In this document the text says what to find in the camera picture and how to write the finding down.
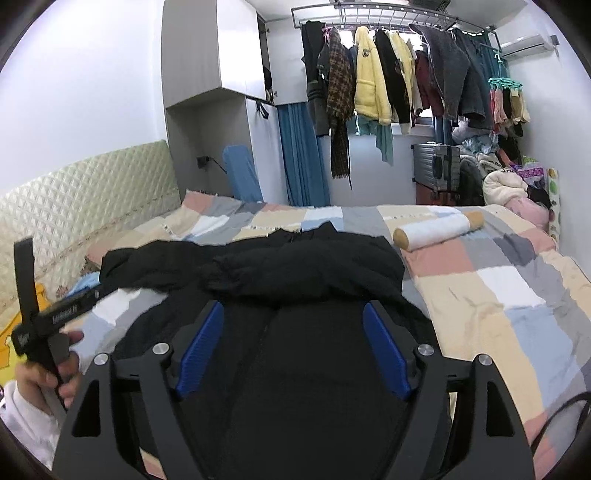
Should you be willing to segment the black puffer jacket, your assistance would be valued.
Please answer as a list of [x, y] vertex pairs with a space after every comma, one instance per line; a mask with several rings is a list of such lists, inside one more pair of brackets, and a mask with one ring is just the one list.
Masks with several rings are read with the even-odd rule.
[[222, 246], [114, 250], [100, 280], [164, 294], [117, 343], [116, 359], [170, 341], [211, 300], [223, 306], [204, 378], [177, 406], [207, 477], [377, 479], [410, 408], [383, 382], [363, 307], [377, 300], [417, 341], [437, 341], [431, 320], [404, 297], [404, 274], [383, 237], [324, 224]]

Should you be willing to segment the metal clothes rack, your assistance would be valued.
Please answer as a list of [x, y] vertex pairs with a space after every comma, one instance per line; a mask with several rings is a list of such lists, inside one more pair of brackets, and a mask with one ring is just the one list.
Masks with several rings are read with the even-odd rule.
[[479, 24], [444, 10], [433, 10], [392, 2], [329, 1], [329, 3], [298, 6], [290, 9], [291, 22], [300, 29], [307, 22], [319, 22], [339, 29], [358, 26], [384, 28], [409, 32], [413, 25], [422, 25], [443, 31], [459, 28], [471, 34], [493, 32], [494, 24]]

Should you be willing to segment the white roll cardboard tube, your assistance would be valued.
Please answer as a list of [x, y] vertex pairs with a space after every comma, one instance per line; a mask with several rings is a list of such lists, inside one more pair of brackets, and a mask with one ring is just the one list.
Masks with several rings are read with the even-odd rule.
[[485, 217], [480, 211], [452, 214], [398, 227], [393, 241], [398, 248], [413, 252], [479, 230], [484, 223]]

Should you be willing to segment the cream quilted headboard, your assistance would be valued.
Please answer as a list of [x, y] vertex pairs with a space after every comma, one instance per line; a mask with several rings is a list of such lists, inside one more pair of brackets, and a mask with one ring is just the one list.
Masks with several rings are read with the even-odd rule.
[[179, 205], [165, 141], [94, 156], [2, 195], [2, 325], [18, 311], [15, 242], [33, 238], [35, 280], [54, 301], [80, 278], [92, 244]]

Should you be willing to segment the blue folded board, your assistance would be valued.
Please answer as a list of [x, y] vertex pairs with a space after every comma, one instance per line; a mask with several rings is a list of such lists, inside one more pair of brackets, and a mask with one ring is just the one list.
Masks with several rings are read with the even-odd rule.
[[245, 145], [228, 145], [222, 151], [222, 160], [232, 196], [245, 202], [263, 202], [263, 192], [249, 148]]

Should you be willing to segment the grey suitcase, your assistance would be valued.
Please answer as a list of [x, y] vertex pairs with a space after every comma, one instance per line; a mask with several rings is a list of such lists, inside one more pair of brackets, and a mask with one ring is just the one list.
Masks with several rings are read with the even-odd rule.
[[433, 192], [456, 193], [460, 185], [460, 148], [441, 143], [411, 146], [414, 181]]

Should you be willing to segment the cream fluffy blanket pile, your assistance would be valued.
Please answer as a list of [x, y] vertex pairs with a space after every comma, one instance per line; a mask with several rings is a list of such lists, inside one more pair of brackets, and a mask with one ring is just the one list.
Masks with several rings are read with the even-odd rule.
[[489, 173], [483, 181], [482, 189], [486, 205], [505, 206], [512, 199], [528, 197], [528, 184], [521, 176], [508, 169]]

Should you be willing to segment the pink pillow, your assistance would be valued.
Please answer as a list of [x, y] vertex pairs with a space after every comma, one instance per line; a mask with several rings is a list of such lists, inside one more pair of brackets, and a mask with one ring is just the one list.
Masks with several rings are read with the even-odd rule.
[[548, 230], [550, 211], [545, 206], [533, 202], [528, 197], [514, 197], [505, 207], [537, 228]]

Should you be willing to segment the blue curtain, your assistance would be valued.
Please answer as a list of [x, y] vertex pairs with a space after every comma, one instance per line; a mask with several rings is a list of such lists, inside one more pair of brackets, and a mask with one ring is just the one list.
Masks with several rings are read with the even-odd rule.
[[329, 206], [331, 198], [322, 147], [315, 135], [307, 104], [280, 105], [276, 110], [290, 204], [298, 207]]

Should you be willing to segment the black hanging jacket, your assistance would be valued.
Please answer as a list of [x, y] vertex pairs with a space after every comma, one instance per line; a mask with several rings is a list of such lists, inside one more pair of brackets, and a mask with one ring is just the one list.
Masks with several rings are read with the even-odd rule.
[[393, 118], [401, 125], [401, 129], [409, 130], [411, 125], [410, 102], [401, 64], [385, 30], [379, 29], [376, 32], [375, 43], [380, 56], [388, 99], [393, 109]]

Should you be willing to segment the plaid dark scarf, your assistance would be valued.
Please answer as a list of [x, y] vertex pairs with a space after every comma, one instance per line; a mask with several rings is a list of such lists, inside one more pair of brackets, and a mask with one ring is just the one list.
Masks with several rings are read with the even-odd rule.
[[332, 178], [349, 178], [349, 133], [348, 122], [355, 113], [353, 104], [355, 81], [349, 51], [342, 45], [339, 31], [329, 33], [329, 80], [327, 112], [331, 129]]

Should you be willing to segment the dark grey hanging coat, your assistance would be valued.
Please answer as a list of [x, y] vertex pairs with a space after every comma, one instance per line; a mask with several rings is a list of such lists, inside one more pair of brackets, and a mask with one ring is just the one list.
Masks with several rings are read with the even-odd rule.
[[412, 24], [428, 46], [431, 76], [443, 101], [446, 119], [463, 117], [476, 129], [492, 129], [488, 87], [473, 54], [457, 35], [426, 25]]

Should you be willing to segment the teal clip hanger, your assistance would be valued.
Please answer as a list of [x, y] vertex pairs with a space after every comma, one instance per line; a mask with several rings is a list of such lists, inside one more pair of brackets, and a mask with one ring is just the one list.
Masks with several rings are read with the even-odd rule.
[[504, 59], [498, 50], [495, 51], [494, 58], [497, 66], [493, 69], [495, 76], [488, 79], [489, 86], [496, 89], [522, 90], [522, 83], [503, 74], [505, 68]]

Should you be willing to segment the white air conditioner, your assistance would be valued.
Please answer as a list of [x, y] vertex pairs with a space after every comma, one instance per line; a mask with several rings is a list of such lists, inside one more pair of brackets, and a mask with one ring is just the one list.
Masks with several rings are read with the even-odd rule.
[[502, 56], [506, 59], [551, 52], [559, 46], [558, 39], [554, 35], [502, 36], [500, 33], [497, 33], [496, 37], [500, 41]]

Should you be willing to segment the grey wall cabinet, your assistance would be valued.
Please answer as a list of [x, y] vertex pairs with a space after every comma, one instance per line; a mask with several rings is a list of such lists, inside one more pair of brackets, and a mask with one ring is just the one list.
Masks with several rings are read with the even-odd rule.
[[161, 78], [166, 108], [232, 95], [266, 100], [256, 9], [245, 1], [166, 1]]

